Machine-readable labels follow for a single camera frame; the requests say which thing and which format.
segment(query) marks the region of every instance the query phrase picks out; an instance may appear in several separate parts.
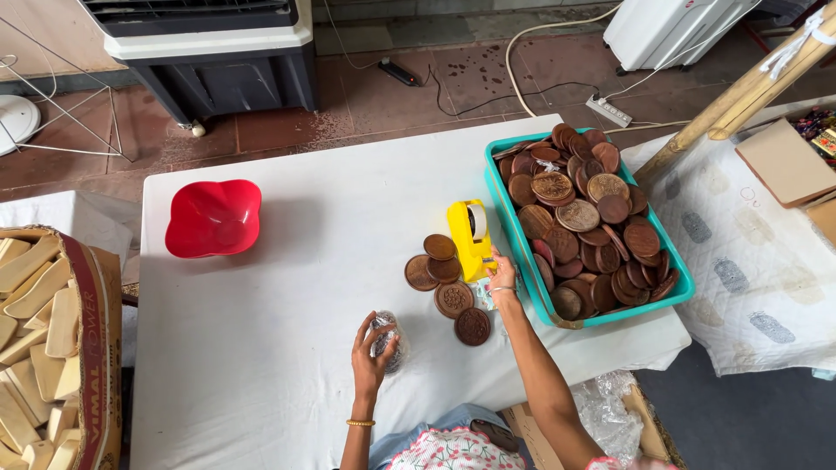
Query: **yellow tape dispenser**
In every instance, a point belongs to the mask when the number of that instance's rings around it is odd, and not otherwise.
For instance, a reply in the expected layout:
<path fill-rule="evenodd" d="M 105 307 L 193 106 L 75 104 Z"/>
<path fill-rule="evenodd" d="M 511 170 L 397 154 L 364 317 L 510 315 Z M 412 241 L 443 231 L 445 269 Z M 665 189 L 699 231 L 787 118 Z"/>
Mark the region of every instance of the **yellow tape dispenser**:
<path fill-rule="evenodd" d="M 491 255 L 491 234 L 482 201 L 454 202 L 447 209 L 447 223 L 459 254 L 461 274 L 466 283 L 485 278 L 485 268 L 497 268 Z"/>

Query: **teal plastic tray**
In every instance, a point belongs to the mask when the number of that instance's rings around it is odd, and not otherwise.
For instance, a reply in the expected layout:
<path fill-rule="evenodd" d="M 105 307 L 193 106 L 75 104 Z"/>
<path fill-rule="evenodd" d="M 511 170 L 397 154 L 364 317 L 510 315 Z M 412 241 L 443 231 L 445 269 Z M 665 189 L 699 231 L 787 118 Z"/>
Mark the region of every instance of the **teal plastic tray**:
<path fill-rule="evenodd" d="M 583 129 L 577 129 L 577 131 L 584 132 L 588 129 L 590 128 L 586 127 Z M 620 319 L 646 314 L 647 312 L 679 304 L 690 299 L 696 290 L 694 278 L 691 276 L 691 272 L 688 271 L 688 267 L 685 266 L 685 262 L 682 261 L 682 257 L 679 252 L 676 251 L 676 247 L 670 241 L 670 238 L 665 232 L 665 229 L 662 227 L 661 222 L 659 222 L 659 218 L 653 211 L 653 207 L 651 207 L 650 214 L 648 214 L 647 218 L 650 220 L 650 223 L 653 224 L 653 227 L 656 229 L 656 233 L 659 234 L 661 247 L 667 249 L 670 254 L 671 267 L 677 268 L 680 271 L 679 281 L 670 293 L 664 299 L 657 302 L 641 305 L 632 309 L 622 310 L 614 314 L 599 315 L 591 319 L 568 321 L 560 317 L 560 312 L 554 311 L 552 300 L 548 297 L 546 284 L 543 283 L 543 277 L 540 276 L 537 264 L 534 262 L 531 247 L 528 246 L 528 240 L 525 238 L 525 235 L 523 235 L 523 228 L 520 227 L 519 219 L 517 219 L 517 211 L 511 203 L 511 197 L 508 195 L 505 185 L 502 184 L 502 177 L 499 174 L 499 169 L 497 168 L 492 156 L 494 153 L 507 150 L 523 140 L 541 140 L 550 134 L 550 132 L 543 132 L 542 134 L 523 135 L 521 137 L 496 140 L 488 144 L 485 149 L 485 160 L 487 161 L 487 168 L 485 169 L 485 182 L 487 183 L 488 190 L 491 192 L 494 205 L 497 208 L 497 215 L 499 216 L 499 222 L 502 224 L 502 230 L 505 232 L 505 236 L 511 245 L 511 253 L 514 256 L 514 259 L 517 260 L 517 264 L 522 271 L 522 280 L 525 283 L 528 295 L 531 297 L 532 303 L 534 304 L 534 310 L 537 312 L 537 316 L 545 324 L 553 324 L 560 328 L 579 330 L 588 326 L 610 323 Z M 633 176 L 627 172 L 627 168 L 624 163 L 622 163 L 621 168 L 619 169 L 618 176 L 628 183 L 635 184 Z"/>

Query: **white round base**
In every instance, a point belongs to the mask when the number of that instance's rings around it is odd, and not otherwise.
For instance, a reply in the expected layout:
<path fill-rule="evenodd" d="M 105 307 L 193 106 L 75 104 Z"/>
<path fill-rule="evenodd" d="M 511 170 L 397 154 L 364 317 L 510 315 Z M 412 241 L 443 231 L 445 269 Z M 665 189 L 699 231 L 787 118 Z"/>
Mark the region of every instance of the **white round base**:
<path fill-rule="evenodd" d="M 0 156 L 15 150 L 15 142 L 26 143 L 41 123 L 41 111 L 21 96 L 0 95 Z"/>

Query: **bubble wrap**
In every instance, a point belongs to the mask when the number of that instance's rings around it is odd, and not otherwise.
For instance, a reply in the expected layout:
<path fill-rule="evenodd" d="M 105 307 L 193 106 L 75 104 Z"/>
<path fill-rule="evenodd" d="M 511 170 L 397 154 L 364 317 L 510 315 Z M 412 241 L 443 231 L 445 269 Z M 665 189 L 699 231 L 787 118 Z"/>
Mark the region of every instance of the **bubble wrap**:
<path fill-rule="evenodd" d="M 625 467 L 641 456 L 641 416 L 635 411 L 628 413 L 621 401 L 634 383 L 627 370 L 616 370 L 570 387 L 586 431 L 608 456 L 619 459 Z"/>
<path fill-rule="evenodd" d="M 377 316 L 375 319 L 371 320 L 371 328 L 375 330 L 388 324 L 394 324 L 395 329 L 378 336 L 371 346 L 371 356 L 377 357 L 383 354 L 383 351 L 386 350 L 386 345 L 389 344 L 389 340 L 391 340 L 393 336 L 400 336 L 398 349 L 395 351 L 395 355 L 392 356 L 392 359 L 389 360 L 389 363 L 386 364 L 385 375 L 391 375 L 400 370 L 400 367 L 404 364 L 404 361 L 406 361 L 410 348 L 410 344 L 406 340 L 406 335 L 404 335 L 404 330 L 400 328 L 395 314 L 388 310 L 377 310 Z"/>

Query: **person's hand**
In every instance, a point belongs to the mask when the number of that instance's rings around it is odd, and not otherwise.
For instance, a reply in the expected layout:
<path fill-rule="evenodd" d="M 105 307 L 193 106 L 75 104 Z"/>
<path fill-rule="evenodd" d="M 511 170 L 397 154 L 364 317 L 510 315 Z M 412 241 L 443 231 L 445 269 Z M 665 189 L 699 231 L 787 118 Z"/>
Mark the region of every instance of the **person's hand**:
<path fill-rule="evenodd" d="M 496 245 L 491 245 L 491 255 L 493 256 L 493 259 L 497 260 L 497 271 L 494 272 L 490 268 L 485 268 L 487 276 L 491 280 L 491 282 L 487 285 L 489 288 L 488 292 L 497 287 L 510 287 L 516 289 L 517 270 L 514 269 L 511 259 L 507 256 L 502 256 L 499 253 L 499 250 L 497 250 Z M 511 289 L 501 289 L 495 294 L 491 294 L 494 303 L 496 303 L 501 297 L 505 296 L 516 297 L 516 294 Z"/>
<path fill-rule="evenodd" d="M 354 338 L 354 348 L 351 350 L 351 367 L 354 369 L 354 399 L 355 400 L 376 400 L 377 390 L 380 384 L 383 383 L 383 374 L 386 370 L 386 364 L 395 350 L 398 348 L 398 341 L 400 336 L 395 335 L 386 345 L 386 350 L 378 357 L 371 357 L 371 346 L 379 335 L 392 330 L 395 326 L 388 324 L 380 327 L 377 330 L 372 330 L 369 336 L 366 336 L 366 331 L 369 330 L 371 320 L 375 319 L 377 312 L 372 311 L 369 316 L 363 320 L 360 329 L 357 330 L 357 337 Z"/>

